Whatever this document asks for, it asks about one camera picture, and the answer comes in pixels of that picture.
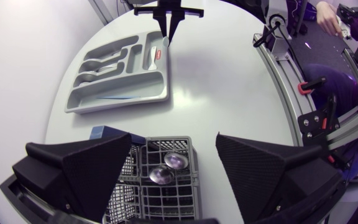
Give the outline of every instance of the black textured pad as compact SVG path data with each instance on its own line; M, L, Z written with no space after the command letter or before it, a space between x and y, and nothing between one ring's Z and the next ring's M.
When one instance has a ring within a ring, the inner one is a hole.
M281 146L220 134L216 148L245 223L258 219L286 169L321 152L318 146Z
M13 169L24 187L57 209L101 222L130 148L130 134L55 145L28 143L28 156Z

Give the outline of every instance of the hand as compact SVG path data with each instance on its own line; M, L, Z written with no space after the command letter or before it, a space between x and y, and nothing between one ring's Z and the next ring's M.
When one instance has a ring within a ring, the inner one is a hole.
M329 35L343 38L342 30L336 19L336 8L324 1L317 4L317 23Z

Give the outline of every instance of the gray plastic cutlery tray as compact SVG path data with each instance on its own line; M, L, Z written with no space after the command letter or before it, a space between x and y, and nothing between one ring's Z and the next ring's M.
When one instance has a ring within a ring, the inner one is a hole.
M189 137L146 138L144 146L132 145L116 184L103 223L148 220L196 220L201 218L197 153ZM175 180L158 185L149 178L153 168L164 165L164 155L177 152L189 166L174 170Z
M151 48L156 46L157 69ZM144 32L89 51L73 81L66 113L88 113L168 98L167 50L160 31Z

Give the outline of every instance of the person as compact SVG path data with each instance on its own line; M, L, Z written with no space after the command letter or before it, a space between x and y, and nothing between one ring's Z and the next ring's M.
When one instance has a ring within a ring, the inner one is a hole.
M317 23L328 35L343 38L342 31L336 18L336 8L324 1L317 3ZM358 18L354 18L351 25L351 36L358 41ZM353 76L339 72L325 65L310 64L304 70L305 80L311 81L325 76L327 82L312 92L311 97L316 109L321 109L327 102L329 95L337 97L336 116L340 117L358 106L358 85ZM345 179L353 179L358 174L358 140L348 144L344 152L345 157L352 160L350 170L344 172Z

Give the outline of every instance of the white table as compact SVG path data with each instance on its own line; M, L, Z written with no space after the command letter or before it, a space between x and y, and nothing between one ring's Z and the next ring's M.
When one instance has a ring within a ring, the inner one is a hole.
M128 35L158 30L151 14L133 12L102 28L78 52L58 89L46 143L88 139L93 126L107 125L144 137L190 136L198 153L203 218L243 223L215 148L218 132L292 145L283 106L271 77L252 46L263 25L236 6L217 0L183 0L204 9L204 18L186 16L168 49L170 99L89 114L66 114L70 86L90 49Z

